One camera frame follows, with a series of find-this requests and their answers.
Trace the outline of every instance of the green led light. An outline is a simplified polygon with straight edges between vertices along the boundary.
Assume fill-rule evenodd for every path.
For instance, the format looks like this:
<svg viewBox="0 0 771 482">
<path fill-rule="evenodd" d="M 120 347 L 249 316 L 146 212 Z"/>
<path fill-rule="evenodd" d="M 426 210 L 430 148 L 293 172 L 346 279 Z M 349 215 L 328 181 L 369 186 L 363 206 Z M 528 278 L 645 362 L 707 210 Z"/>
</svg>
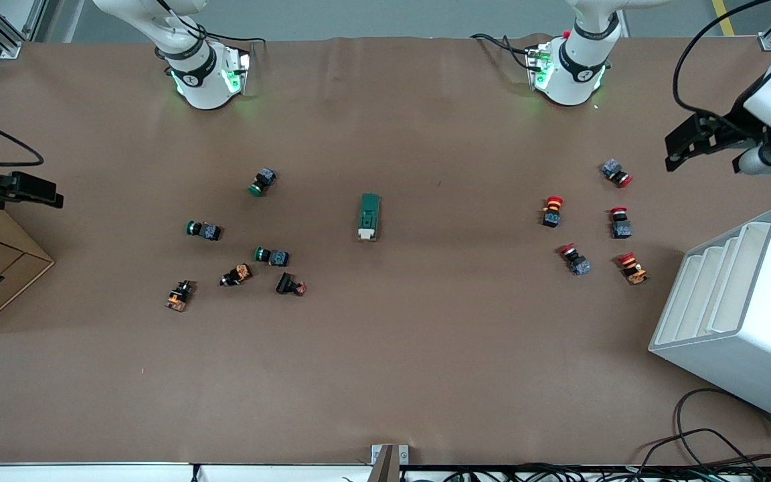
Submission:
<svg viewBox="0 0 771 482">
<path fill-rule="evenodd" d="M 554 73 L 553 70 L 553 64 L 551 62 L 547 63 L 545 67 L 542 68 L 541 71 L 537 73 L 536 80 L 535 80 L 535 86 L 539 89 L 545 89 L 549 85 L 549 78 Z"/>
<path fill-rule="evenodd" d="M 606 73 L 606 67 L 600 69 L 600 73 L 597 74 L 597 82 L 594 84 L 594 90 L 600 88 L 600 82 L 602 82 L 602 75 Z"/>
<path fill-rule="evenodd" d="M 183 89 L 180 87 L 180 80 L 177 79 L 177 76 L 174 72 L 171 73 L 171 78 L 174 79 L 174 83 L 177 86 L 177 92 L 180 95 L 183 95 Z"/>
<path fill-rule="evenodd" d="M 240 77 L 233 73 L 233 72 L 226 72 L 225 70 L 222 70 L 222 77 L 226 81 L 226 84 L 228 86 L 228 91 L 232 94 L 236 94 L 240 90 Z"/>
</svg>

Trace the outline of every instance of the yellow floor line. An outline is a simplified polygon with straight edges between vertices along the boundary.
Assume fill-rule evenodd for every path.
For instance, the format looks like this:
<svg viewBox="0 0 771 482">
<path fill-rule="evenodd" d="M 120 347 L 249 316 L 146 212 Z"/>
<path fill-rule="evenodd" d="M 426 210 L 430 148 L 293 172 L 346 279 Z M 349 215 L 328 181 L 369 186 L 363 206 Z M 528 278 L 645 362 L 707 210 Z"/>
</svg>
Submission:
<svg viewBox="0 0 771 482">
<path fill-rule="evenodd" d="M 725 8 L 725 2 L 723 0 L 713 0 L 713 9 L 715 10 L 715 16 L 720 17 L 722 15 L 725 15 L 727 13 L 727 9 Z M 719 22 L 719 27 L 721 27 L 721 34 L 724 36 L 731 36 L 734 35 L 734 26 L 731 25 L 731 19 L 725 18 L 723 21 Z"/>
</svg>

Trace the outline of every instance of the gray floor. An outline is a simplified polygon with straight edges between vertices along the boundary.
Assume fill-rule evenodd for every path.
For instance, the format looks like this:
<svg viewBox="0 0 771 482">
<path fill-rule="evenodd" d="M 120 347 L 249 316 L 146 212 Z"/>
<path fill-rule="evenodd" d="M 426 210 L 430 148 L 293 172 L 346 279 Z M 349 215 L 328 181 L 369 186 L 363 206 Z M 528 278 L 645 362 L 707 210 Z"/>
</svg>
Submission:
<svg viewBox="0 0 771 482">
<path fill-rule="evenodd" d="M 209 30 L 268 40 L 331 37 L 468 37 L 472 33 L 522 37 L 571 28 L 573 11 L 563 0 L 534 6 L 526 0 L 211 0 L 194 18 Z M 630 33 L 642 37 L 691 36 L 715 18 L 710 0 L 675 0 L 657 9 L 627 13 Z M 712 34 L 721 34 L 718 27 Z M 85 2 L 74 42 L 142 42 L 130 25 Z"/>
</svg>

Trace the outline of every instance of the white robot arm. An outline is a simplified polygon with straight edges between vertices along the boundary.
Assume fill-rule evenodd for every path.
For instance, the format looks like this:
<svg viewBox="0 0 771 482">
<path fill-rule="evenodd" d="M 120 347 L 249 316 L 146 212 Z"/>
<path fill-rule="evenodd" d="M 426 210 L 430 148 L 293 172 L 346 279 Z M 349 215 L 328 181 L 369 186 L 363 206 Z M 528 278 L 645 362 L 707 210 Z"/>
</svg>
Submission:
<svg viewBox="0 0 771 482">
<path fill-rule="evenodd" d="M 569 37 L 555 37 L 529 55 L 529 84 L 555 103 L 577 106 L 600 86 L 606 59 L 620 38 L 621 9 L 649 9 L 670 0 L 566 0 L 576 10 Z"/>
<path fill-rule="evenodd" d="M 171 65 L 180 95 L 198 109 L 223 106 L 245 89 L 248 53 L 208 39 L 187 15 L 207 0 L 94 0 L 98 8 L 122 19 L 153 40 Z"/>
<path fill-rule="evenodd" d="M 695 112 L 665 138 L 666 168 L 674 171 L 698 155 L 746 149 L 734 171 L 771 176 L 771 65 L 724 116 Z"/>
</svg>

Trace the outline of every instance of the metal bracket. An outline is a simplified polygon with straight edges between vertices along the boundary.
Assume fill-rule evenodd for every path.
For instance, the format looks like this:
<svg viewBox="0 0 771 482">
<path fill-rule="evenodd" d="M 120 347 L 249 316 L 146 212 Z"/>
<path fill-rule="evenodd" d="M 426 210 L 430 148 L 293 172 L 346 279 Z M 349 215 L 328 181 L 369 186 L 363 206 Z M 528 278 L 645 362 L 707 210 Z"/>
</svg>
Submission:
<svg viewBox="0 0 771 482">
<path fill-rule="evenodd" d="M 382 448 L 385 445 L 371 445 L 371 463 L 376 464 L 377 463 L 377 457 L 379 457 L 379 452 L 382 451 Z M 410 464 L 410 446 L 409 445 L 394 445 L 398 448 L 398 461 L 401 465 L 409 465 Z"/>
<path fill-rule="evenodd" d="M 766 34 L 763 31 L 758 32 L 758 43 L 763 52 L 771 52 L 771 42 L 767 40 Z"/>
<path fill-rule="evenodd" d="M 398 482 L 400 466 L 410 463 L 409 445 L 371 445 L 371 469 L 367 482 Z"/>
<path fill-rule="evenodd" d="M 22 48 L 22 42 L 16 43 L 16 48 L 9 51 L 3 50 L 0 58 L 3 60 L 13 60 L 19 57 L 19 50 Z"/>
</svg>

